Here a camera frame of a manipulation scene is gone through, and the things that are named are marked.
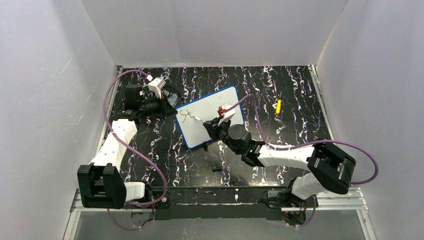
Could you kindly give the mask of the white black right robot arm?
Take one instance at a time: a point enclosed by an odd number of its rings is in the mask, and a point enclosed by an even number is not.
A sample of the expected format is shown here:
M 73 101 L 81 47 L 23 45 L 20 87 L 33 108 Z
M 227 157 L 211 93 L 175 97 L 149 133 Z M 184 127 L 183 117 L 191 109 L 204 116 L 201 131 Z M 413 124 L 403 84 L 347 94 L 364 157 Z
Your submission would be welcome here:
M 231 124 L 218 117 L 202 123 L 212 141 L 222 141 L 251 167 L 285 166 L 307 170 L 304 176 L 291 180 L 283 198 L 306 200 L 329 191 L 344 195 L 350 188 L 356 160 L 331 142 L 311 146 L 267 145 L 252 139 L 242 124 Z

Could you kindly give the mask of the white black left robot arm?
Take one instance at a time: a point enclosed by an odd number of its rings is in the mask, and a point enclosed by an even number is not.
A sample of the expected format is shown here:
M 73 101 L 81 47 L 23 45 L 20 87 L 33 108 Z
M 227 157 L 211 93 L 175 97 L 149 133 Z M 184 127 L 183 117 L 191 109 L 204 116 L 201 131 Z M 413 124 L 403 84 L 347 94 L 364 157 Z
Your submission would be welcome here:
M 124 88 L 123 108 L 112 119 L 112 132 L 89 164 L 81 165 L 77 171 L 85 208 L 121 209 L 129 202 L 152 201 L 150 186 L 145 181 L 122 179 L 122 160 L 140 123 L 148 118 L 165 119 L 175 115 L 179 96 L 168 86 L 130 84 Z

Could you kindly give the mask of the blue framed whiteboard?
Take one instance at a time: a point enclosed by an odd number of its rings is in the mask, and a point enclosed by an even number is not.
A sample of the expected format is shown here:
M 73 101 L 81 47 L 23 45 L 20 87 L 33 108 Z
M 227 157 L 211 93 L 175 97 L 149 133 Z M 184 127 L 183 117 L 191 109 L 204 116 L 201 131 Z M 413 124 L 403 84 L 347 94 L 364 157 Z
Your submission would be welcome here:
M 194 116 L 199 117 L 204 122 L 210 121 L 219 117 L 218 110 L 221 105 L 230 103 L 233 106 L 239 100 L 237 87 L 230 85 L 178 106 L 175 117 L 186 147 L 195 149 L 204 142 L 211 141 L 203 124 L 195 120 Z

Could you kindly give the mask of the white marker pen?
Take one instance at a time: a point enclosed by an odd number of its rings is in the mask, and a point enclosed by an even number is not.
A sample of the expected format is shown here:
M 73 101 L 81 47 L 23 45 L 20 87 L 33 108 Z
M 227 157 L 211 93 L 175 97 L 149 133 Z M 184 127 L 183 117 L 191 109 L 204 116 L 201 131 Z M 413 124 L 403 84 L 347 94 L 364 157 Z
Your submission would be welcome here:
M 202 120 L 202 119 L 200 119 L 199 117 L 197 117 L 197 116 L 194 116 L 193 117 L 195 120 L 197 120 L 198 122 L 200 122 L 200 123 L 204 123 L 204 121 Z

